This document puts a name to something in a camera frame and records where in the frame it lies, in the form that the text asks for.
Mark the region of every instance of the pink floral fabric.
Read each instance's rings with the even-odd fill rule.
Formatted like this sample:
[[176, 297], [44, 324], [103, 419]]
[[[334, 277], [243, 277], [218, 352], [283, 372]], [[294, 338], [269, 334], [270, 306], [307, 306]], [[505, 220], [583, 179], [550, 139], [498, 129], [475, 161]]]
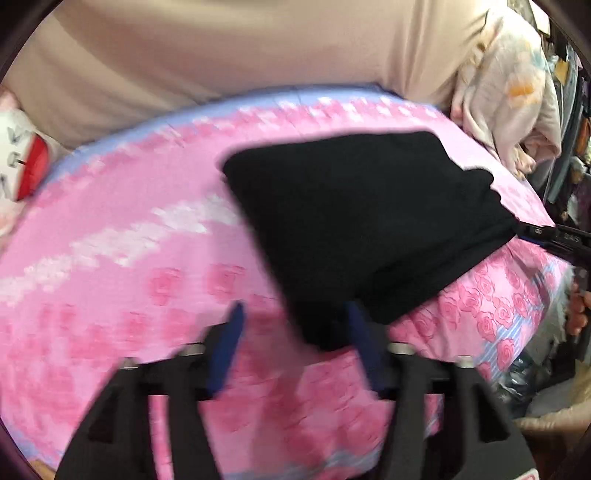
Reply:
[[[551, 224], [535, 193], [452, 122], [390, 96], [195, 114], [88, 154], [46, 185], [0, 264], [0, 414], [25, 453], [57, 466], [119, 358], [163, 358], [243, 299], [247, 324], [228, 386], [202, 409], [224, 476], [344, 479], [369, 469], [392, 405], [366, 389], [354, 352], [321, 355], [294, 334], [219, 163], [261, 142], [416, 129], [437, 134], [460, 166], [489, 169], [522, 220]], [[514, 239], [393, 324], [391, 336], [431, 358], [472, 355], [493, 380], [535, 331], [563, 268]], [[167, 480], [164, 406], [153, 399]], [[438, 409], [429, 397], [431, 429]]]

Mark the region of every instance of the beige shirt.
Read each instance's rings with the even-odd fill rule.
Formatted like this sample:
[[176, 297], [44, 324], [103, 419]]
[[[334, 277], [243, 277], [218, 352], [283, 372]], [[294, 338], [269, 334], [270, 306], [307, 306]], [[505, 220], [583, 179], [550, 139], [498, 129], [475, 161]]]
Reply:
[[66, 0], [6, 84], [73, 148], [224, 95], [377, 82], [446, 109], [497, 0]]

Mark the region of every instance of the black cloth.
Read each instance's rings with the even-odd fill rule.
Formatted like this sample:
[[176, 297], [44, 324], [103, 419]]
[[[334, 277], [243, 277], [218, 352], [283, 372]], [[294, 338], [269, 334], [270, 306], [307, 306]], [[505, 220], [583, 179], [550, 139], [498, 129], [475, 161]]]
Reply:
[[238, 152], [228, 185], [306, 341], [348, 344], [343, 305], [391, 323], [514, 236], [516, 218], [429, 132], [348, 135]]

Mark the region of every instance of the folded black fabric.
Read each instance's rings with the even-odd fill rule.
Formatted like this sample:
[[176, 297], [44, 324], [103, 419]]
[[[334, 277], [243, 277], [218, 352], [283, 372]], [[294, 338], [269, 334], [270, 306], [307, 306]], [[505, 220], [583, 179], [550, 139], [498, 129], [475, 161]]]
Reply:
[[223, 166], [305, 339], [348, 343], [342, 306], [391, 323], [514, 236], [493, 177], [429, 132], [242, 151]]

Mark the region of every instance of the blue gripper pad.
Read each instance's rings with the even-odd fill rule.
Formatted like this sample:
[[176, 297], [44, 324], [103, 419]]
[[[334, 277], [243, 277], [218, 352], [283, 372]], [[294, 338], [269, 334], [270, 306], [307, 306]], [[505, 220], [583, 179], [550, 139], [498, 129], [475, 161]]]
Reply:
[[226, 323], [214, 325], [203, 342], [208, 358], [207, 391], [214, 397], [223, 389], [236, 353], [238, 340], [244, 329], [244, 305], [236, 302], [228, 315]]
[[367, 321], [354, 301], [347, 302], [346, 310], [349, 341], [357, 349], [361, 358], [369, 387], [380, 394], [386, 389], [385, 357], [388, 352], [386, 328]]

